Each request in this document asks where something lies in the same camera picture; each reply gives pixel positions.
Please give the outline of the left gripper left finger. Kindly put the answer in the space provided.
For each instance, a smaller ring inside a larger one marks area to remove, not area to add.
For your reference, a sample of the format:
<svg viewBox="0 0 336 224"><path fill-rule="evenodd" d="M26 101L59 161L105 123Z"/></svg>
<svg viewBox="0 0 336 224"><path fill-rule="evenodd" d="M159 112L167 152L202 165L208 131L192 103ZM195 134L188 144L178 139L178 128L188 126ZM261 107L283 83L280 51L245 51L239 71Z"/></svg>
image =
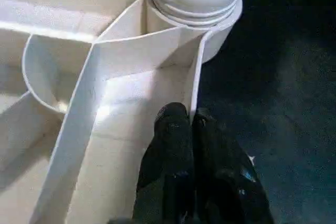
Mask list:
<svg viewBox="0 0 336 224"><path fill-rule="evenodd" d="M190 119L178 102L165 105L142 157L132 219L137 223L189 223L195 208Z"/></svg>

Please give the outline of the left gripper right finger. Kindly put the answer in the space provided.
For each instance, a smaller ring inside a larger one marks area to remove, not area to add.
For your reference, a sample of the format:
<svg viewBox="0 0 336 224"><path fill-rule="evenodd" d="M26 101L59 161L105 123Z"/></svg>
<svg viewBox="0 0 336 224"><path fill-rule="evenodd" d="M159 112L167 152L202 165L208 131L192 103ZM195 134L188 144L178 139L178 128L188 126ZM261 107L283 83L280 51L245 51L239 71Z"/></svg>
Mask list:
<svg viewBox="0 0 336 224"><path fill-rule="evenodd" d="M273 223L252 158L206 108L193 118L196 209L203 223Z"/></svg>

